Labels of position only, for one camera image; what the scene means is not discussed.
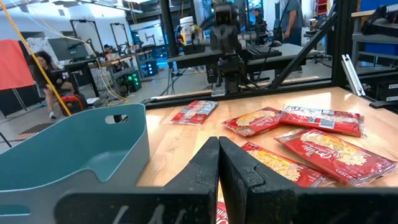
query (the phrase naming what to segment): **wooden tabletop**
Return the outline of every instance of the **wooden tabletop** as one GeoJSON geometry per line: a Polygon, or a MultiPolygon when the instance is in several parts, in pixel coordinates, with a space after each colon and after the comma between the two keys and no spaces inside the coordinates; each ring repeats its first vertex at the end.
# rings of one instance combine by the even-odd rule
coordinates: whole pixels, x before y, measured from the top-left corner
{"type": "MultiPolygon", "coordinates": [[[[246,141],[251,141],[282,156],[312,166],[272,138],[297,129],[296,126],[285,125],[267,133],[244,138],[221,125],[227,119],[251,113],[267,106],[281,109],[284,105],[360,113],[365,117],[364,124],[367,138],[342,134],[334,135],[388,159],[398,161],[398,116],[396,114],[385,109],[375,110],[368,106],[369,101],[342,88],[322,88],[221,101],[201,126],[169,123],[183,106],[147,111],[146,119],[151,159],[142,171],[137,184],[140,186],[165,185],[188,164],[189,160],[210,136],[226,136],[240,146],[246,141]]],[[[377,179],[367,187],[398,187],[398,175],[377,179]]]]}

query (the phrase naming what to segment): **computer monitor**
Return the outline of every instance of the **computer monitor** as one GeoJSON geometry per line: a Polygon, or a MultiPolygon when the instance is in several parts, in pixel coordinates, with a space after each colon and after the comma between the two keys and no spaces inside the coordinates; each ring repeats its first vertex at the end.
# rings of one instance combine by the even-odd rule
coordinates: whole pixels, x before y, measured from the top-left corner
{"type": "Polygon", "coordinates": [[[59,61],[88,56],[85,45],[77,40],[56,38],[49,39],[49,43],[59,61]]]}

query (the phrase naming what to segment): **ceiling light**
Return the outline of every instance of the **ceiling light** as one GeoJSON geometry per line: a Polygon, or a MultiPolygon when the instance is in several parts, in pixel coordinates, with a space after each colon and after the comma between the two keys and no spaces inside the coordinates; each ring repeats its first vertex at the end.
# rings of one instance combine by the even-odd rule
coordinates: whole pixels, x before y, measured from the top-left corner
{"type": "Polygon", "coordinates": [[[136,3],[140,4],[140,3],[151,1],[151,0],[125,0],[125,1],[127,1],[127,2],[136,2],[136,3]]]}
{"type": "Polygon", "coordinates": [[[117,6],[114,4],[108,4],[106,2],[100,2],[100,1],[95,1],[95,0],[75,0],[75,1],[92,3],[92,4],[99,5],[99,6],[111,7],[114,9],[121,9],[121,10],[129,11],[129,12],[143,13],[141,10],[138,10],[138,9],[130,9],[128,7],[117,6]]]}

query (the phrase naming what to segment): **red pasta bag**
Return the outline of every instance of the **red pasta bag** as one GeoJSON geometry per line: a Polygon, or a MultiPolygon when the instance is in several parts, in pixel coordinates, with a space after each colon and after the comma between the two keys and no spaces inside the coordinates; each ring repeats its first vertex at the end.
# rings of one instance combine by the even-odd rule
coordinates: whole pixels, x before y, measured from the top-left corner
{"type": "Polygon", "coordinates": [[[317,170],[270,152],[251,142],[247,142],[242,148],[273,171],[302,187],[325,187],[334,183],[317,170]]]}
{"type": "Polygon", "coordinates": [[[228,214],[224,202],[217,202],[216,224],[228,224],[228,214]]]}
{"type": "Polygon", "coordinates": [[[218,184],[216,224],[228,224],[228,214],[226,213],[223,190],[220,183],[218,184]]]}
{"type": "Polygon", "coordinates": [[[195,100],[174,116],[173,124],[203,124],[210,113],[217,107],[218,102],[195,100]]]}
{"type": "Polygon", "coordinates": [[[397,164],[317,129],[298,129],[275,139],[336,179],[355,187],[372,182],[397,164]]]}
{"type": "Polygon", "coordinates": [[[281,123],[295,124],[308,128],[317,128],[341,134],[363,137],[364,117],[357,113],[344,111],[310,109],[288,106],[282,110],[281,123]]]}
{"type": "Polygon", "coordinates": [[[279,112],[279,110],[267,107],[224,121],[223,125],[240,136],[251,137],[282,126],[279,123],[279,112]]]}

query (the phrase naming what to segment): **teal plastic bin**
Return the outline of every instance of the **teal plastic bin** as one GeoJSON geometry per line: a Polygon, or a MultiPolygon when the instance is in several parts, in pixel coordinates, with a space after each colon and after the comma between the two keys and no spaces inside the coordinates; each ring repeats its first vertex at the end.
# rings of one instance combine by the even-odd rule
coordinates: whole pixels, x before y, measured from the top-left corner
{"type": "Polygon", "coordinates": [[[67,117],[0,154],[0,223],[54,224],[53,209],[66,194],[130,192],[148,159],[144,105],[67,117]],[[128,120],[106,122],[119,114],[128,120]]]}

